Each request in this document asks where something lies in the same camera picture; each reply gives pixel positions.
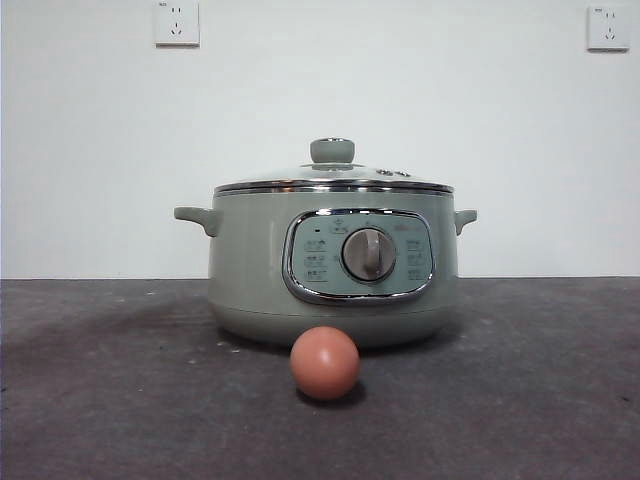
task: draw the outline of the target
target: electrical socket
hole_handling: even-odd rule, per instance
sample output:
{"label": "electrical socket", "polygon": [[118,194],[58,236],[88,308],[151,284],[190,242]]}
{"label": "electrical socket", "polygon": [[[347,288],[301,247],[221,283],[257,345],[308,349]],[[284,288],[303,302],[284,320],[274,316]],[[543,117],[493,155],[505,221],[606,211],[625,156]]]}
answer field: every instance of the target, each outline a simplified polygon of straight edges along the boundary
{"label": "electrical socket", "polygon": [[154,8],[156,45],[200,45],[198,10],[195,0],[157,2]]}
{"label": "electrical socket", "polygon": [[588,10],[589,50],[629,50],[630,9],[626,5],[591,5]]}

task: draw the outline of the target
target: side handle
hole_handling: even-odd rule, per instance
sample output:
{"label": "side handle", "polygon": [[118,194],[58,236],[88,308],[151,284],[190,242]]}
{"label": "side handle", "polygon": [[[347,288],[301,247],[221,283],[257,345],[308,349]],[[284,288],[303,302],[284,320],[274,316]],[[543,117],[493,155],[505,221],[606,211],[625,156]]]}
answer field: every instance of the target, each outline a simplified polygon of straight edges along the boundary
{"label": "side handle", "polygon": [[210,237],[218,235],[222,221],[220,212],[208,208],[176,207],[173,209],[173,216],[178,220],[187,220],[202,225],[205,233]]}
{"label": "side handle", "polygon": [[467,223],[475,222],[478,219],[477,210],[460,210],[454,213],[456,223],[456,235],[462,233],[462,227]]}

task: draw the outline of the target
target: egg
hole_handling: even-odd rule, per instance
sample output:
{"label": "egg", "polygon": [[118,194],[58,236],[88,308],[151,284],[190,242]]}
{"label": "egg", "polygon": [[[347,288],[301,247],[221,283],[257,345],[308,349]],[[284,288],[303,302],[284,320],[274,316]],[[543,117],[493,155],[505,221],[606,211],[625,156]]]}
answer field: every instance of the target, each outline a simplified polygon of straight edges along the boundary
{"label": "egg", "polygon": [[303,393],[317,400],[334,400],[358,380],[360,356],[353,340],[342,330],[315,327],[293,344],[289,365]]}

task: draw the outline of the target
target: lid rim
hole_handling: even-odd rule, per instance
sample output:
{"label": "lid rim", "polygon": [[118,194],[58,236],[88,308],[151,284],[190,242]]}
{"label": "lid rim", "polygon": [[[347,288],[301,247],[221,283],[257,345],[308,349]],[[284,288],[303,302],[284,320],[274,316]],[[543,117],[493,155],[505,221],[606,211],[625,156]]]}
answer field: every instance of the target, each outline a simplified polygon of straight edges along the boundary
{"label": "lid rim", "polygon": [[453,187],[439,183],[407,182],[407,181],[381,181],[372,179],[322,179],[322,180],[266,180],[257,182],[229,183],[216,187],[214,193],[264,188],[295,188],[295,187],[319,187],[319,186],[352,186],[352,187],[382,187],[405,188],[412,190],[428,190],[436,192],[453,193]]}

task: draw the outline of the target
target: control panel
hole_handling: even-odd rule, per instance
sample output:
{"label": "control panel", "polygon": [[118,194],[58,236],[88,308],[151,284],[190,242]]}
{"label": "control panel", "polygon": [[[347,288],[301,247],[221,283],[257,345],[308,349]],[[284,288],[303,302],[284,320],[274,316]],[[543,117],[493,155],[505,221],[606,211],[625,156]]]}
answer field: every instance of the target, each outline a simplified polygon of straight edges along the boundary
{"label": "control panel", "polygon": [[427,222],[380,209],[321,209],[291,224],[283,278],[313,303],[389,302],[419,294],[434,261]]}

